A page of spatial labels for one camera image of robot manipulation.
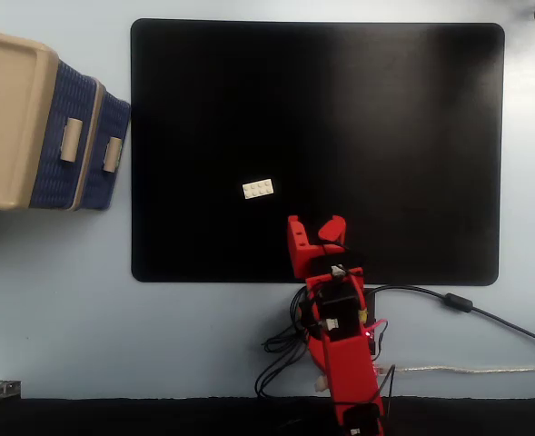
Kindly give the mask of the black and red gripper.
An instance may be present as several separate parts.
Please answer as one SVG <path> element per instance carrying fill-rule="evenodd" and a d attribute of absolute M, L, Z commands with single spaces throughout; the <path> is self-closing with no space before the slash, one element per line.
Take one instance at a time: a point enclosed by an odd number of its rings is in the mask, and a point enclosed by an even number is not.
<path fill-rule="evenodd" d="M 318 238 L 321 241 L 343 242 L 345 232 L 345 220 L 334 215 L 320 228 Z M 305 227 L 297 215 L 288 217 L 287 244 L 296 278 L 330 274 L 333 266 L 348 270 L 362 268 L 363 265 L 358 254 L 347 251 L 344 247 L 332 244 L 311 245 Z"/>

